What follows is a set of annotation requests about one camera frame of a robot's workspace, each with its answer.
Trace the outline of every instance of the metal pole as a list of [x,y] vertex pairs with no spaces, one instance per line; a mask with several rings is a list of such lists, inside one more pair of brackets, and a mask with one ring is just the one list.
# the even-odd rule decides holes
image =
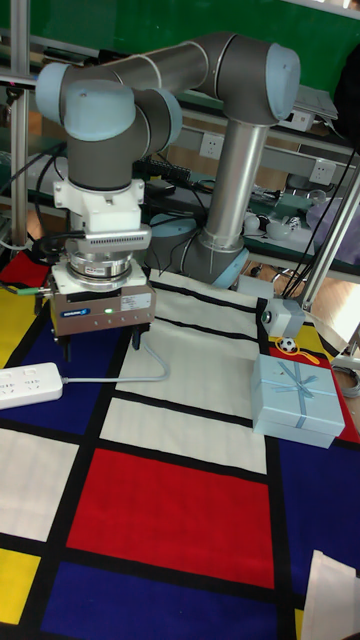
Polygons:
[[[30,0],[11,0],[11,71],[29,76]],[[11,172],[15,174],[28,158],[29,92],[11,108]],[[11,189],[12,241],[25,244],[27,237],[27,174],[13,182]]]
[[12,87],[17,89],[27,89],[34,90],[36,87],[36,78],[35,76],[21,76],[18,73],[9,73],[6,71],[0,70],[0,82],[3,84],[9,84]]
[[238,247],[268,126],[229,120],[214,194],[201,242],[217,251]]
[[336,213],[306,285],[297,298],[303,309],[310,311],[315,297],[331,267],[360,201],[360,165],[354,171],[343,201]]

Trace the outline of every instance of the green wall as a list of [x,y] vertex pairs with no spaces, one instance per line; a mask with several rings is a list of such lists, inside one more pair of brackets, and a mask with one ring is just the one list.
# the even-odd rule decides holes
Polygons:
[[[10,0],[0,5],[8,28]],[[360,42],[359,20],[281,0],[31,0],[33,35],[95,49],[144,52],[220,30],[295,49],[302,84],[330,92]]]

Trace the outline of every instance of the yellow rectangle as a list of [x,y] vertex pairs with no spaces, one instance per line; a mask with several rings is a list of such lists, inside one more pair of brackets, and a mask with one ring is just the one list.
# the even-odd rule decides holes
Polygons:
[[18,624],[40,558],[0,549],[0,622]]

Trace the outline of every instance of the electrical outlet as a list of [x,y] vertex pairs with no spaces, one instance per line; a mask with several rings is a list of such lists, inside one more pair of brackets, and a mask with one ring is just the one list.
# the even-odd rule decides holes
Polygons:
[[329,160],[318,158],[315,162],[315,166],[309,180],[310,182],[317,182],[318,184],[328,185],[333,179],[335,169],[335,162],[330,162]]
[[205,158],[219,160],[223,144],[224,136],[214,133],[204,133],[200,147],[200,155]]

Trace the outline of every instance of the red rectangle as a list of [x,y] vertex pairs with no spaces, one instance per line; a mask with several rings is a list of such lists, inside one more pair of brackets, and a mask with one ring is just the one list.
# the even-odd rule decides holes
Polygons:
[[273,588],[266,485],[96,450],[68,546]]

